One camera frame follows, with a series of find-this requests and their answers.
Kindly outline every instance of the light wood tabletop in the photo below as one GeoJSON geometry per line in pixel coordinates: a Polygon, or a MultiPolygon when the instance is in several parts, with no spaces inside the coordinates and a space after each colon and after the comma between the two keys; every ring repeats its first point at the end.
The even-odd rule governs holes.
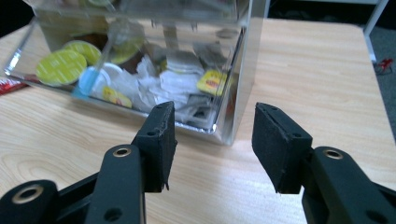
{"type": "MultiPolygon", "coordinates": [[[[362,30],[262,26],[256,80],[233,145],[178,134],[170,190],[146,194],[148,223],[305,223],[302,194],[276,194],[253,153],[256,102],[285,111],[313,136],[313,147],[344,150],[374,182],[396,189],[396,147],[362,30]]],[[[1,39],[2,64],[23,31],[1,39]]],[[[105,152],[130,143],[142,124],[39,88],[0,96],[0,111],[0,195],[29,180],[63,189],[94,174],[105,152]]]]}

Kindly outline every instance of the yellow round candy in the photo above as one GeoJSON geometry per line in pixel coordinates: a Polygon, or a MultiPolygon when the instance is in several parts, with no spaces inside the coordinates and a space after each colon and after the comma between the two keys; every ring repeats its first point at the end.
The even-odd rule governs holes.
{"type": "Polygon", "coordinates": [[[80,53],[61,49],[43,58],[35,68],[35,74],[46,85],[61,86],[77,81],[86,67],[87,62],[80,53]]]}
{"type": "Polygon", "coordinates": [[[74,50],[84,56],[88,65],[96,64],[102,53],[95,45],[81,40],[74,40],[64,45],[64,49],[74,50]]]}
{"type": "Polygon", "coordinates": [[[115,64],[125,63],[142,48],[144,38],[135,37],[124,41],[120,45],[114,46],[114,54],[111,57],[111,62],[115,64]]]}

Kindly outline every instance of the screw hole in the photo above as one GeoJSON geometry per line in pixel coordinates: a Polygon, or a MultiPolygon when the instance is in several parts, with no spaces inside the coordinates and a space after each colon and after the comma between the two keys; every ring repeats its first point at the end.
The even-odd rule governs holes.
{"type": "Polygon", "coordinates": [[[122,212],[119,208],[110,208],[105,213],[105,220],[108,222],[114,222],[120,219],[122,212]]]}
{"type": "Polygon", "coordinates": [[[376,223],[388,223],[387,218],[376,211],[371,211],[371,210],[366,211],[366,215],[368,218],[370,218],[372,221],[376,223]]]}
{"type": "Polygon", "coordinates": [[[126,147],[119,148],[113,152],[113,156],[115,157],[125,157],[131,154],[132,150],[126,147]]]}
{"type": "Polygon", "coordinates": [[[16,193],[14,197],[12,197],[12,202],[17,204],[29,203],[34,199],[38,198],[43,190],[43,187],[41,187],[40,185],[28,186],[18,191],[18,193],[16,193]]]}
{"type": "Polygon", "coordinates": [[[329,157],[331,159],[335,159],[335,160],[341,160],[341,159],[344,158],[344,156],[341,153],[339,153],[339,152],[337,152],[335,150],[332,150],[332,149],[326,149],[326,150],[323,151],[323,153],[327,157],[329,157]]]}
{"type": "Polygon", "coordinates": [[[155,134],[157,134],[157,133],[154,131],[148,132],[148,136],[154,136],[155,134]]]}

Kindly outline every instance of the small packet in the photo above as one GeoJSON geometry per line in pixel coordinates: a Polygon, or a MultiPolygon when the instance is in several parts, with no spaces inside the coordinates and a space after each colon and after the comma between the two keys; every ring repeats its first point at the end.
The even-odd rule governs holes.
{"type": "Polygon", "coordinates": [[[132,101],[128,97],[108,86],[103,87],[103,99],[115,105],[132,108],[132,101]]]}
{"type": "Polygon", "coordinates": [[[20,88],[23,88],[27,86],[24,83],[21,83],[19,81],[14,81],[11,79],[0,79],[0,95],[4,95],[6,93],[18,90],[20,88]]]}
{"type": "Polygon", "coordinates": [[[208,70],[204,76],[198,81],[197,88],[200,91],[207,92],[212,95],[221,96],[224,90],[227,76],[217,70],[208,70]]]}
{"type": "Polygon", "coordinates": [[[200,78],[198,74],[178,74],[166,70],[160,74],[161,88],[172,93],[199,93],[197,82],[200,78]]]}

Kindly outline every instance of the clear plastic container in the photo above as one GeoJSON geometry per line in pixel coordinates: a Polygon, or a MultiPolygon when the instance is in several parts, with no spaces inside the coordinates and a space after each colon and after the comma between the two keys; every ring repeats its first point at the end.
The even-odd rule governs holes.
{"type": "Polygon", "coordinates": [[[24,0],[35,12],[7,77],[230,145],[255,76],[262,0],[24,0]]]}
{"type": "Polygon", "coordinates": [[[157,104],[174,101],[180,127],[212,133],[227,98],[241,34],[235,28],[233,37],[223,38],[219,35],[223,29],[47,13],[33,23],[6,73],[77,98],[123,106],[142,116],[157,104]],[[66,59],[71,51],[81,57],[66,59]],[[78,75],[70,74],[72,70],[78,75]],[[78,92],[92,78],[88,91],[78,92]]]}

